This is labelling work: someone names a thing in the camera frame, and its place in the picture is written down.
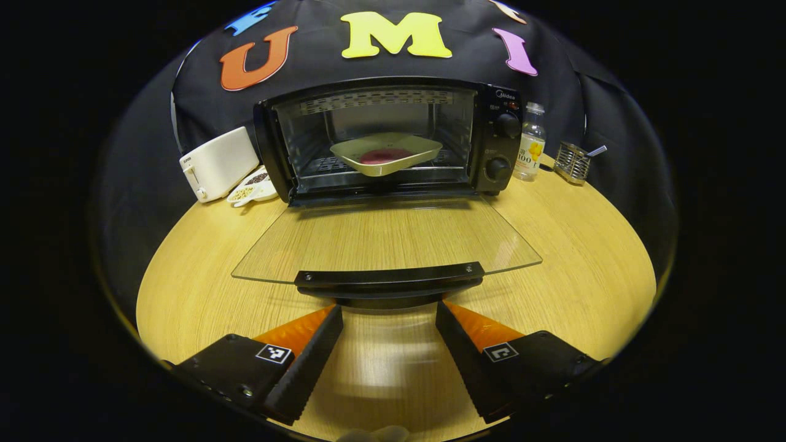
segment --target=seeds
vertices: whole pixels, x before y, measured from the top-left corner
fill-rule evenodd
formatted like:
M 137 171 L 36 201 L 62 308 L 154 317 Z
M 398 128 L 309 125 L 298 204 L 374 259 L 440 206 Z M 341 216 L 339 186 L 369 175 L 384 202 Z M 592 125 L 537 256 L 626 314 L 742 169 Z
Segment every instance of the seeds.
M 233 200 L 240 200 L 248 195 L 251 195 L 251 191 L 254 190 L 251 187 L 244 187 L 243 189 L 237 190 L 235 193 L 232 194 Z
M 267 172 L 261 173 L 261 174 L 255 176 L 254 178 L 249 179 L 246 182 L 246 186 L 249 185 L 249 184 L 254 184 L 255 182 L 260 182 L 260 181 L 264 180 L 265 178 L 267 178 Z

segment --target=bottle label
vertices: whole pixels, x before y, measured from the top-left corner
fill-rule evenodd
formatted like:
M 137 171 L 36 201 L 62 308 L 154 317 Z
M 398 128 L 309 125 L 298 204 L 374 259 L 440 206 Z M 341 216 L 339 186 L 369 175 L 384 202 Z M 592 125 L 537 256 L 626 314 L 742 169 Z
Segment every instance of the bottle label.
M 516 157 L 516 166 L 514 168 L 517 171 L 523 171 L 532 175 L 537 173 L 544 144 L 540 138 L 535 138 L 529 134 L 521 134 L 519 156 Z

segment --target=orange letter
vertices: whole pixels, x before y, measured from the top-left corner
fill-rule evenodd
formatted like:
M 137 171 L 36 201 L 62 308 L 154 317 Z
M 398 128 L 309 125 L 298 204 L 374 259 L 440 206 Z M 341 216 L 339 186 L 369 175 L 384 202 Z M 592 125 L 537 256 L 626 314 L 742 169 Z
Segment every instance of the orange letter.
M 294 31 L 297 31 L 297 26 L 290 26 L 289 28 L 275 31 L 273 34 L 265 37 L 265 41 L 270 42 L 267 62 L 255 71 L 248 72 L 245 70 L 246 55 L 248 50 L 254 47 L 255 43 L 246 43 L 225 53 L 220 60 L 223 63 L 221 68 L 221 86 L 226 90 L 242 90 L 269 79 L 287 61 L 289 36 Z
M 492 2 L 495 5 L 497 5 L 499 10 L 501 10 L 506 16 L 514 19 L 515 21 L 518 21 L 521 24 L 527 24 L 527 22 L 524 21 L 523 18 L 519 17 L 518 12 L 514 11 L 513 9 L 510 9 L 510 7 L 508 7 L 507 5 L 503 5 L 500 2 L 496 2 L 495 0 L 489 0 L 489 2 Z

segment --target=beige tray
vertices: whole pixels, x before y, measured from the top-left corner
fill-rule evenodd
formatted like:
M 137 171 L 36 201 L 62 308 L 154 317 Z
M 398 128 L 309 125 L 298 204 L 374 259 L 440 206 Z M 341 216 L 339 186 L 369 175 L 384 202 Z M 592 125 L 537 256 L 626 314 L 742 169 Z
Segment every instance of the beige tray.
M 366 176 L 385 176 L 415 164 L 430 161 L 437 157 L 442 148 L 441 142 L 400 132 L 382 132 L 347 142 L 334 144 L 330 151 L 347 166 Z M 370 150 L 406 149 L 413 155 L 381 164 L 362 164 L 360 157 Z

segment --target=metal utensil holder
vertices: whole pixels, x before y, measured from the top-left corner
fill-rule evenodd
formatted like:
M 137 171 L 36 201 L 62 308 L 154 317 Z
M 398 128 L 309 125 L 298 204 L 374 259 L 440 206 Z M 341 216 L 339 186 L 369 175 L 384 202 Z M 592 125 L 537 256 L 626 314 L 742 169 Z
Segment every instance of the metal utensil holder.
M 556 173 L 570 184 L 582 186 L 590 172 L 590 160 L 587 152 L 569 142 L 560 142 L 560 150 L 556 153 L 554 168 Z

